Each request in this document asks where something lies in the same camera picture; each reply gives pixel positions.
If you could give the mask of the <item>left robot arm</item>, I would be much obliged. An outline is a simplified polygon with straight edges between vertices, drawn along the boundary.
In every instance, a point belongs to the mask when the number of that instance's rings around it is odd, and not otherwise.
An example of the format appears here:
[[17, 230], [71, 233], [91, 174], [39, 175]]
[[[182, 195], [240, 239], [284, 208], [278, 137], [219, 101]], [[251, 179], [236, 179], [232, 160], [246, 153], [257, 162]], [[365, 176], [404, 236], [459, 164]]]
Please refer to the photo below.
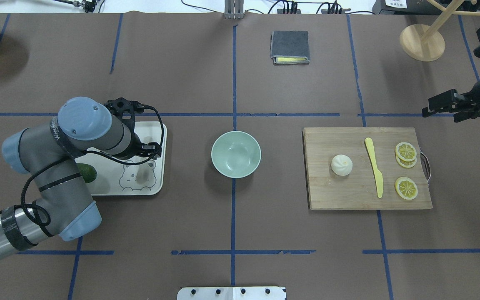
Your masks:
[[0, 211], [0, 260], [50, 237], [72, 241], [101, 224], [75, 159], [95, 154], [130, 166], [135, 156], [144, 162], [160, 157], [164, 131], [159, 142], [148, 144], [135, 133], [135, 114], [145, 110], [158, 112], [122, 97], [105, 104], [73, 97], [48, 123], [23, 129], [2, 143], [5, 162], [29, 179], [20, 203]]

